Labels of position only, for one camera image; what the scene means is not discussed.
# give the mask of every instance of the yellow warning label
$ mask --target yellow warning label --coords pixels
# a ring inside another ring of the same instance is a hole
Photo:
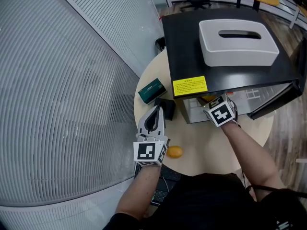
[[[205,76],[176,80],[173,86],[175,96],[208,91]]]

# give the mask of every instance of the forearm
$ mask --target forearm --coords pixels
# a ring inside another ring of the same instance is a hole
[[[222,130],[236,154],[248,180],[255,185],[283,188],[277,167],[270,154],[236,124],[229,122]]]
[[[144,166],[121,197],[116,213],[142,219],[157,187],[160,170],[160,166]]]

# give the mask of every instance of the black cabinet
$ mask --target black cabinet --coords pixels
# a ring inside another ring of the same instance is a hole
[[[279,55],[272,66],[209,67],[203,60],[199,22],[212,19],[240,19],[262,23],[270,32]],[[206,121],[197,97],[230,93],[239,115],[259,118],[302,95],[306,81],[307,38],[291,57],[260,15],[251,9],[210,9],[163,17],[171,81],[204,76],[207,91],[174,95],[188,123]]]

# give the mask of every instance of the orange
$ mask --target orange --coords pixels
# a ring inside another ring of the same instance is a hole
[[[168,148],[166,154],[170,158],[177,159],[177,158],[180,158],[182,156],[183,150],[179,146],[171,146],[171,147]]]

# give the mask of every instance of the person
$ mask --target person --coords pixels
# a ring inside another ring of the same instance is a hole
[[[235,174],[205,173],[184,176],[154,214],[143,218],[161,170],[144,166],[104,229],[307,229],[306,210],[293,191],[285,188],[269,153],[235,122],[221,129],[250,183],[266,189],[254,187],[256,202]]]

